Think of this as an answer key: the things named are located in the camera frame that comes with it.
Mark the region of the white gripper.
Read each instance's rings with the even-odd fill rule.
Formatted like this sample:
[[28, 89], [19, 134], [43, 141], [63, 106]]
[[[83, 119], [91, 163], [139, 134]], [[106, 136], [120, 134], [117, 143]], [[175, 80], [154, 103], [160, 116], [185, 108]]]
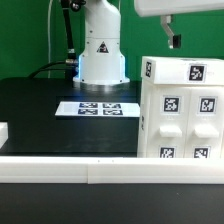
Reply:
[[168, 36], [168, 46], [170, 49], [179, 49], [181, 35], [171, 29], [173, 17], [169, 14], [224, 9], [224, 0], [134, 0], [134, 8], [140, 17], [162, 15], [160, 23]]

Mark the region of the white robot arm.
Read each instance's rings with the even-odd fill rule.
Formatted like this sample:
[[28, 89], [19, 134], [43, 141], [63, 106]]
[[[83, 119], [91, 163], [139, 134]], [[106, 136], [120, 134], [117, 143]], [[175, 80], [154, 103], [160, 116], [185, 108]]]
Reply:
[[[68, 76], [75, 85], [104, 88], [125, 85], [125, 57], [120, 51], [121, 14], [108, 0], [60, 0], [66, 27]], [[85, 49], [74, 48], [69, 12], [85, 10]], [[168, 46], [181, 46], [181, 36], [170, 28], [175, 14], [224, 9], [224, 0], [134, 0], [141, 17], [158, 16], [168, 36]]]

